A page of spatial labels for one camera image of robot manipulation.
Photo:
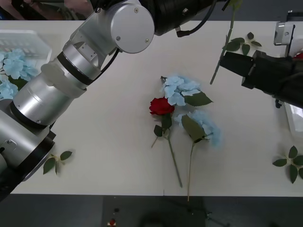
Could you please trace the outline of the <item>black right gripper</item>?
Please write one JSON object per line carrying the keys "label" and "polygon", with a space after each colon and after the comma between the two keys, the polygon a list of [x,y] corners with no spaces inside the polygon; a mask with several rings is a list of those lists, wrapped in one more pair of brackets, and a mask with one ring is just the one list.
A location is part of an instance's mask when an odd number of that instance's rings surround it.
{"label": "black right gripper", "polygon": [[253,57],[226,52],[220,66],[243,77],[242,86],[258,89],[273,98],[303,107],[303,60],[271,57],[255,51]]}

